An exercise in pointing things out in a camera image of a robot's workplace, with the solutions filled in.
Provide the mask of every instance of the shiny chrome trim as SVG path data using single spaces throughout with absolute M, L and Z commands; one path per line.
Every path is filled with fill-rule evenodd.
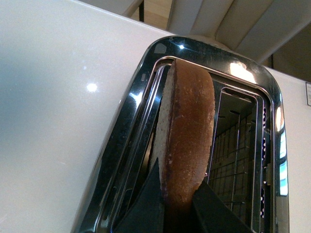
M 126 147 L 135 131 L 134 124 L 141 110 L 141 103 L 149 95 L 147 90 L 154 81 L 155 64 L 161 64 L 164 59 L 174 58 L 195 63 L 222 77 L 258 89 L 270 101 L 271 167 L 273 168 L 272 232 L 288 233 L 289 197 L 285 123 L 282 95 L 276 81 L 264 67 L 254 61 L 178 36 L 165 37 L 154 42 L 144 54 L 133 76 L 108 144 L 103 148 L 96 169 L 89 180 L 72 232 L 97 232 L 103 215 L 107 219 L 111 216 L 111 208 L 114 208 L 110 206 L 111 201 L 119 197 L 120 192 L 124 192 L 122 185 L 125 184 L 125 180 L 120 178 L 122 175 L 118 171 L 123 166 L 123 161 L 128 164 L 127 159 L 133 159 L 126 152 Z

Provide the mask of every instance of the label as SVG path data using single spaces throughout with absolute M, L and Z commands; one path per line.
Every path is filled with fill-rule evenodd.
M 311 83 L 306 83 L 307 104 L 311 106 Z

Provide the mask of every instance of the toaster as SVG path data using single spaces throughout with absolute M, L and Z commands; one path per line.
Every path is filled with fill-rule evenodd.
M 150 182 L 149 155 L 164 83 L 175 59 L 204 68 L 213 79 L 213 141 L 203 183 L 252 232 L 288 233 L 285 121 L 276 81 L 252 60 L 179 36 L 162 38 L 145 52 L 72 231 L 116 232 Z

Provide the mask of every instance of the bread slice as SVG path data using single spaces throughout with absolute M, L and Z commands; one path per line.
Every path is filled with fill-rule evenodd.
M 192 196 L 203 181 L 215 114 L 210 74 L 176 59 L 167 76 L 152 160 L 159 158 L 165 232 L 186 232 Z

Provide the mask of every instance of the white countertop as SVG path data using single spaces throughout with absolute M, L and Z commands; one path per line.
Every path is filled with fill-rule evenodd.
M 0 232 L 68 233 L 111 120 L 168 32 L 70 0 L 0 3 Z M 270 70 L 287 130 L 291 232 L 311 229 L 311 107 Z

